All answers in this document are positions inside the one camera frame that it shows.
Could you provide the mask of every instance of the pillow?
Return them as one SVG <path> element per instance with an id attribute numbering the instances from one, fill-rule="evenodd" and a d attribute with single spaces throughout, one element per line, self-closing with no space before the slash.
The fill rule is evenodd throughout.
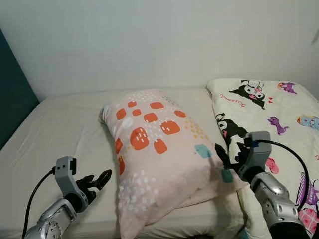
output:
<path id="1" fill-rule="evenodd" d="M 223 169 L 205 132 L 158 90 L 134 92 L 104 106 L 100 120 L 115 140 L 123 239 L 134 238 L 144 225 L 180 205 L 206 201 L 244 185 L 233 171 Z M 192 196 L 200 189 L 205 192 L 199 201 Z"/>

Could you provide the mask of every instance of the purple cartoon character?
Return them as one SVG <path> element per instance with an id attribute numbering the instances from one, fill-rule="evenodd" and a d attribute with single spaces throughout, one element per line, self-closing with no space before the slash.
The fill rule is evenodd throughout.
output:
<path id="1" fill-rule="evenodd" d="M 296 204 L 300 204 L 305 194 L 306 178 L 304 172 L 301 173 L 301 180 L 298 189 Z M 313 234 L 319 223 L 319 180 L 309 184 L 305 208 L 298 212 L 300 220 L 304 223 L 306 229 Z"/>
<path id="2" fill-rule="evenodd" d="M 293 89 L 293 85 L 295 85 L 295 83 L 291 83 L 291 82 L 281 82 L 278 84 L 278 88 L 279 89 L 284 89 L 284 91 L 287 91 L 289 93 L 293 93 L 293 94 L 297 94 L 297 92 L 294 91 Z"/>
<path id="3" fill-rule="evenodd" d="M 284 132 L 286 132 L 286 129 L 289 128 L 289 127 L 281 127 L 279 124 L 279 119 L 275 116 L 271 116 L 267 120 L 270 122 L 271 125 L 276 126 L 278 135 L 283 134 Z"/>

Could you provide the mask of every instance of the bed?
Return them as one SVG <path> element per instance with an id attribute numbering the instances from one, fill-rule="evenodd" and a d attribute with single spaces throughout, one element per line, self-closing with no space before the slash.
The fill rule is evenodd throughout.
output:
<path id="1" fill-rule="evenodd" d="M 225 146 L 215 123 L 210 93 L 205 88 L 163 89 L 193 116 L 216 143 Z M 76 179 L 114 172 L 97 199 L 70 226 L 65 238 L 119 238 L 116 215 L 117 167 L 114 143 L 98 122 L 101 106 L 129 91 L 104 91 L 49 97 L 25 119 L 0 151 L 0 238 L 20 238 L 26 204 L 39 179 L 56 159 L 78 159 Z M 61 195 L 53 177 L 37 191 L 31 206 L 29 227 Z M 144 227 L 138 238 L 184 238 L 207 234 L 233 238 L 244 225 L 236 193 L 172 211 Z"/>

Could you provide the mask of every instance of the cartoon print blanket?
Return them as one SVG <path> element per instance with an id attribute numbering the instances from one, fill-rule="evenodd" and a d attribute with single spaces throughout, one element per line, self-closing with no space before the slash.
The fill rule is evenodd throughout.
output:
<path id="1" fill-rule="evenodd" d="M 294 150 L 305 162 L 310 186 L 307 201 L 299 212 L 308 233 L 319 223 L 319 103 L 304 87 L 291 82 L 244 79 L 215 79 L 207 85 L 212 93 L 214 113 L 234 158 L 245 134 L 268 131 L 271 140 Z M 298 205 L 305 193 L 300 163 L 289 152 L 272 146 L 266 170 L 283 183 L 290 199 Z M 261 208 L 248 187 L 238 191 L 248 216 L 248 238 L 271 238 Z"/>

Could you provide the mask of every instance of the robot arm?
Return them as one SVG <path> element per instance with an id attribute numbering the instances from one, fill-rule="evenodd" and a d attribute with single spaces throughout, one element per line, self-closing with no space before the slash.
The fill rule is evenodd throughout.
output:
<path id="1" fill-rule="evenodd" d="M 76 159 L 63 157 L 57 160 L 55 166 L 55 180 L 60 187 L 63 198 L 57 200 L 40 217 L 37 224 L 26 233 L 25 239 L 61 239 L 63 233 L 76 219 L 79 212 L 83 212 L 96 198 L 91 187 L 101 190 L 110 180 L 112 171 L 104 171 L 93 181 L 94 175 L 74 181 L 72 175 L 76 173 Z"/>
<path id="2" fill-rule="evenodd" d="M 265 172 L 271 145 L 255 144 L 258 139 L 270 140 L 270 135 L 268 132 L 252 132 L 246 135 L 244 144 L 237 143 L 240 152 L 235 160 L 238 163 L 230 163 L 222 146 L 216 144 L 215 149 L 225 168 L 234 169 L 243 181 L 250 184 L 273 239 L 309 239 L 298 219 L 297 208 L 289 199 L 288 190 L 272 174 Z"/>

